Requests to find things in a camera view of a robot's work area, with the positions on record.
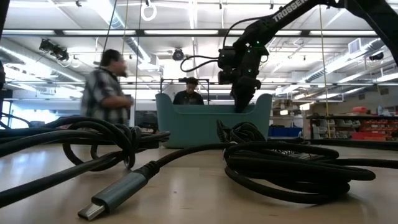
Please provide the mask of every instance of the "wooden table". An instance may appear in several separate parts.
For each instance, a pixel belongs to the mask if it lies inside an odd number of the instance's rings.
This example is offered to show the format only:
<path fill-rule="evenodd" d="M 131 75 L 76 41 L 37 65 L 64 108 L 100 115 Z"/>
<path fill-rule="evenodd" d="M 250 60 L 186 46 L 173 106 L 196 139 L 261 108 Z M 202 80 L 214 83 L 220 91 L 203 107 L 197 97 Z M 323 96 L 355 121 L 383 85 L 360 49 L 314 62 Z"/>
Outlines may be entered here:
<path fill-rule="evenodd" d="M 397 152 L 335 149 L 342 157 L 398 160 Z M 101 147 L 99 153 L 114 150 L 117 149 Z M 75 146 L 74 151 L 89 158 L 85 146 Z M 172 151 L 155 149 L 140 153 L 136 167 Z M 4 157 L 0 159 L 0 190 L 71 166 L 59 145 L 35 147 Z M 352 181 L 347 197 L 328 205 L 309 206 L 282 202 L 245 189 L 224 174 L 221 151 L 206 151 L 164 167 L 113 214 L 94 223 L 398 223 L 398 170 L 371 169 L 376 180 Z M 87 223 L 77 217 L 77 211 L 90 203 L 91 196 L 124 175 L 121 163 L 104 172 L 85 173 L 0 209 L 0 223 Z"/>

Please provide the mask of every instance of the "wall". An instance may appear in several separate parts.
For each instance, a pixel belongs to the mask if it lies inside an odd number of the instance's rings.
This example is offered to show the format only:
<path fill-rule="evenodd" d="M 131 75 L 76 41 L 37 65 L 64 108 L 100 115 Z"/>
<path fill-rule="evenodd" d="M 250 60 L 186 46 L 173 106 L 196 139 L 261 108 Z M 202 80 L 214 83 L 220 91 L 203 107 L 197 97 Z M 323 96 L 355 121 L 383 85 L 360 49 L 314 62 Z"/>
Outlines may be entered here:
<path fill-rule="evenodd" d="M 351 97 L 345 99 L 344 103 L 330 103 L 329 113 L 330 114 L 345 114 L 351 113 L 353 108 L 356 106 L 364 106 L 371 113 L 377 113 L 377 107 L 383 105 L 384 107 L 397 106 L 398 105 L 398 87 L 392 86 L 389 88 L 388 95 L 380 96 L 377 91 L 368 91 L 365 93 L 365 99 L 359 100 L 358 94 L 354 94 Z M 313 112 L 320 115 L 326 114 L 325 104 L 316 104 L 313 107 Z"/>

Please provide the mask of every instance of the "security camera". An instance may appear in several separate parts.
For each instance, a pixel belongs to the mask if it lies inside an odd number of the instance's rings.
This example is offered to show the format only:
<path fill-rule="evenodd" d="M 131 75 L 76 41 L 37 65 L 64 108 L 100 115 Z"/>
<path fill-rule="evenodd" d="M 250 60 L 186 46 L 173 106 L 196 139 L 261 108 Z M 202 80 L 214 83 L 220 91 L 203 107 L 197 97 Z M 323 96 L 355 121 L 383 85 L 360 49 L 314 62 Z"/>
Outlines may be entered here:
<path fill-rule="evenodd" d="M 184 59 L 184 53 L 182 52 L 182 49 L 175 49 L 173 53 L 173 60 L 180 61 L 183 59 Z"/>

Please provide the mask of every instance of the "person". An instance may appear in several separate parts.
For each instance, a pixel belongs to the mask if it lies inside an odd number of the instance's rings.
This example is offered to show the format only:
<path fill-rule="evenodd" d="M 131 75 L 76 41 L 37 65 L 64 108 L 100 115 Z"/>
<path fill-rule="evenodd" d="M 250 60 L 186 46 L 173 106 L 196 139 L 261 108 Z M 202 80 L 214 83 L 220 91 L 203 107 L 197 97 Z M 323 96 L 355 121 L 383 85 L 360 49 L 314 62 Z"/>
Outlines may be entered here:
<path fill-rule="evenodd" d="M 118 82 L 120 76 L 127 76 L 123 55 L 117 50 L 106 50 L 99 68 L 86 76 L 80 114 L 113 124 L 128 125 L 128 113 L 133 100 L 124 96 Z"/>
<path fill-rule="evenodd" d="M 201 94 L 195 92 L 199 82 L 196 78 L 190 77 L 185 79 L 187 83 L 187 89 L 185 91 L 178 92 L 173 100 L 175 105 L 204 105 Z"/>

